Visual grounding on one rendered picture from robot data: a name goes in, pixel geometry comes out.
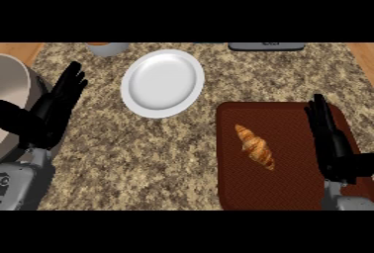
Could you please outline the grey cup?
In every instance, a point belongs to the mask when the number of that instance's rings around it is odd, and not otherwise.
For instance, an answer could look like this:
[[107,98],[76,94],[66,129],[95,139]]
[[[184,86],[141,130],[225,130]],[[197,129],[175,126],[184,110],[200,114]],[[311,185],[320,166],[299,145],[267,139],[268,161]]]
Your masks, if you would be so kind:
[[107,44],[92,44],[88,45],[89,50],[97,56],[114,56],[129,48],[126,42],[110,42]]

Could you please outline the golden brown croissant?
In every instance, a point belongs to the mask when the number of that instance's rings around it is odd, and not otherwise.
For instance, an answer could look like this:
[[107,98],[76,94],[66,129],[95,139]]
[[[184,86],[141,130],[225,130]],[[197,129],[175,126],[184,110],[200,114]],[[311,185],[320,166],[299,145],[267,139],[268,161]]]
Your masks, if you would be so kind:
[[239,138],[243,142],[243,151],[249,158],[268,170],[276,170],[276,158],[267,140],[243,125],[236,125]]

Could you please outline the white oval plate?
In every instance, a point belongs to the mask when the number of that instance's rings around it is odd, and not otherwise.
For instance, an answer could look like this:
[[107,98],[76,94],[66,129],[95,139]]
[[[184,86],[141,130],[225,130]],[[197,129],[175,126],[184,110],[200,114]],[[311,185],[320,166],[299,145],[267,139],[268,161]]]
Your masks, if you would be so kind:
[[145,54],[122,80],[122,99],[129,110],[150,119],[175,116],[196,102],[205,86],[205,70],[194,56],[178,49]]

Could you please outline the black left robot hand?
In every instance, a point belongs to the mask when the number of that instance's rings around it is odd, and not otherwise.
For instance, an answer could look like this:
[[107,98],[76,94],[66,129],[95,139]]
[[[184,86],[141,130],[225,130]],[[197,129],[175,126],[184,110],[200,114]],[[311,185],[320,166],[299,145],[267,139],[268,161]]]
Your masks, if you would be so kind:
[[20,136],[20,147],[52,150],[63,140],[72,111],[88,85],[82,64],[73,61],[54,90],[38,100],[32,110],[0,100],[0,128]]

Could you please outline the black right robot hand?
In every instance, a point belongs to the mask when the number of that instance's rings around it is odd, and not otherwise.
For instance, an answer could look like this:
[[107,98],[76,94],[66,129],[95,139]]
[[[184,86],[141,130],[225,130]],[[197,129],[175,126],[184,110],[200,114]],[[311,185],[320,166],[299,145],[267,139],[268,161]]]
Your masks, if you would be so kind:
[[336,126],[330,106],[321,94],[305,107],[310,118],[318,170],[332,182],[357,184],[374,176],[374,152],[354,153],[344,130]]

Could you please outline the dark red tray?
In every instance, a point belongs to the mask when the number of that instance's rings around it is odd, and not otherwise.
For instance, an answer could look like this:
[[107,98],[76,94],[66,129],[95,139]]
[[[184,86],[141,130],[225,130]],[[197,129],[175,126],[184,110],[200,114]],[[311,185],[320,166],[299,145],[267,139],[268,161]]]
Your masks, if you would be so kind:
[[[216,109],[218,195],[227,210],[318,210],[318,171],[305,102],[225,102]],[[243,151],[236,127],[265,140],[276,158],[268,170]]]

